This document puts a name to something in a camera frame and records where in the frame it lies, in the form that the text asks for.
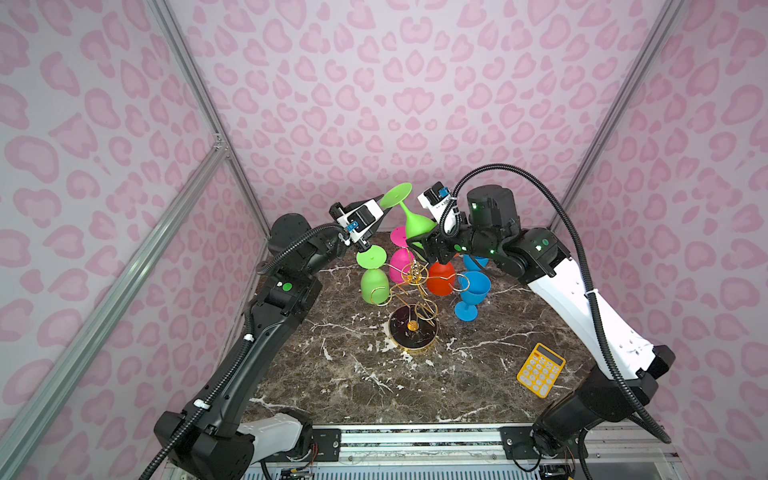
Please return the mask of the blue wine glass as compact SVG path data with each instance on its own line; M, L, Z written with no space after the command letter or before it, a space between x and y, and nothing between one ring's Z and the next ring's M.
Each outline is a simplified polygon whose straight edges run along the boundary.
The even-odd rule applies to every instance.
M485 271L489 260L484 257L463 255L464 266L467 271Z
M472 322L478 317L478 305L487 297L491 289L488 276L480 271L469 271L457 275L460 302L454 307L457 318L463 322Z

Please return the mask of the lime green wine glass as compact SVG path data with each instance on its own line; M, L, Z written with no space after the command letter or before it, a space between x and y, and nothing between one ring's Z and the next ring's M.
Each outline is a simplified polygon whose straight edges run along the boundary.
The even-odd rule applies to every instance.
M429 234L435 227L436 222L423 215L412 212L405 200L412 192L412 184L405 182L401 183L392 189L390 189L379 201L379 206L382 210L390 209L396 205L399 205L406 216L406 238L408 240Z
M361 278L362 299L372 305L385 304L390 296L389 277L382 270L387 261L386 251L373 245L356 255L356 261L365 272Z

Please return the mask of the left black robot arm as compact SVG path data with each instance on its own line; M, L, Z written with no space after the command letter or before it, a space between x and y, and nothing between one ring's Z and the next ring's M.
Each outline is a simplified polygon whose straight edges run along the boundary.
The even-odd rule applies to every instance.
M180 412L161 415L154 427L161 449L142 478L151 478L163 462L198 479L240 479L252 463L275 454L299 462L313 458L317 449L305 414L286 410L258 421L252 433L239 428L273 359L315 304L319 271L349 249L372 252L370 238L389 212L380 201L335 203L331 222L317 227L298 213L274 222L268 240L273 257L257 268L264 283L244 308L243 336Z

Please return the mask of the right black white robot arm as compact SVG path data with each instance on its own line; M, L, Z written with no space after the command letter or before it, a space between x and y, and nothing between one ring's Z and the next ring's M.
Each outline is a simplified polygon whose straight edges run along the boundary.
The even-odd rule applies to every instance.
M468 213L450 206L450 199L440 182L419 195L434 225L409 237L409 247L430 263L446 264L457 254L493 262L552 307L596 362L574 391L534 421L532 448L554 457L603 422L640 422L625 394L631 392L642 406L650 403L675 360L670 348L644 339L597 290L585 286L579 262L552 231L522 228L511 190L499 185L470 190Z

